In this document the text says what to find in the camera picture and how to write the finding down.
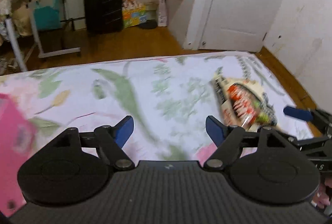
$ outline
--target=pink box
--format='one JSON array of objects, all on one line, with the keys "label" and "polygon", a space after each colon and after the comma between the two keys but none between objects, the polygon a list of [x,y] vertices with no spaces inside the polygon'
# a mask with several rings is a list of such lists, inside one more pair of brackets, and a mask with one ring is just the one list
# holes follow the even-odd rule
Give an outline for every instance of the pink box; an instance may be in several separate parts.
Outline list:
[{"label": "pink box", "polygon": [[25,204],[17,172],[29,159],[35,127],[18,111],[8,95],[0,94],[0,211],[12,215]]}]

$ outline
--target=food package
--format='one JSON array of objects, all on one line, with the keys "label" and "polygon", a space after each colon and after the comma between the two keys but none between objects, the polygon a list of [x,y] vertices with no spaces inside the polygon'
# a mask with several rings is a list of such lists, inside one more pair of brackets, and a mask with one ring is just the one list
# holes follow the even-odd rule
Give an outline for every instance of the food package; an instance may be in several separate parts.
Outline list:
[{"label": "food package", "polygon": [[146,22],[145,5],[135,0],[125,0],[122,5],[123,24],[125,28]]},{"label": "food package", "polygon": [[213,82],[225,125],[253,132],[260,125],[277,125],[274,109],[258,82],[221,75],[215,75]]}]

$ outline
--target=metal pin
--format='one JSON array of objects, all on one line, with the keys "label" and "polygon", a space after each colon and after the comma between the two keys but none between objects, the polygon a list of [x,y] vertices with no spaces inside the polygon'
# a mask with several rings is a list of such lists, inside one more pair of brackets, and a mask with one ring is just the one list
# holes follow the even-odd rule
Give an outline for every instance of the metal pin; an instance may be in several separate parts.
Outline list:
[{"label": "metal pin", "polygon": [[206,164],[210,168],[220,168],[223,165],[223,162],[220,159],[209,159]]},{"label": "metal pin", "polygon": [[128,159],[119,159],[117,162],[115,162],[115,166],[121,169],[129,168],[132,165],[132,162]]}]

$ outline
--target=black circular pad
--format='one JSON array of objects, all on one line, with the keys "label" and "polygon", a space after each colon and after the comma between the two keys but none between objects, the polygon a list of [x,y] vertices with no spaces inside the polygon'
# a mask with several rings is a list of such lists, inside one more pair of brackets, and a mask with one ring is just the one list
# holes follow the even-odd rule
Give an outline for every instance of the black circular pad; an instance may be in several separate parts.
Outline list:
[{"label": "black circular pad", "polygon": [[62,206],[99,192],[108,175],[107,166],[93,155],[73,147],[48,147],[25,162],[17,178],[27,200]]},{"label": "black circular pad", "polygon": [[238,159],[230,168],[230,179],[249,198],[288,205],[311,199],[320,175],[305,157],[269,148]]}]

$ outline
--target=snack bag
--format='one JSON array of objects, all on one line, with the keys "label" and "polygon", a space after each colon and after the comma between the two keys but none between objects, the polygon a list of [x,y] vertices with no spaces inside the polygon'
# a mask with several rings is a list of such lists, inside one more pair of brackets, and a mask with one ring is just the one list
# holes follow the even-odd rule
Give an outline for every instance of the snack bag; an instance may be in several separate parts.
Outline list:
[{"label": "snack bag", "polygon": [[256,81],[215,75],[214,87],[225,125],[257,131],[262,124],[276,126],[277,118],[262,86]]}]

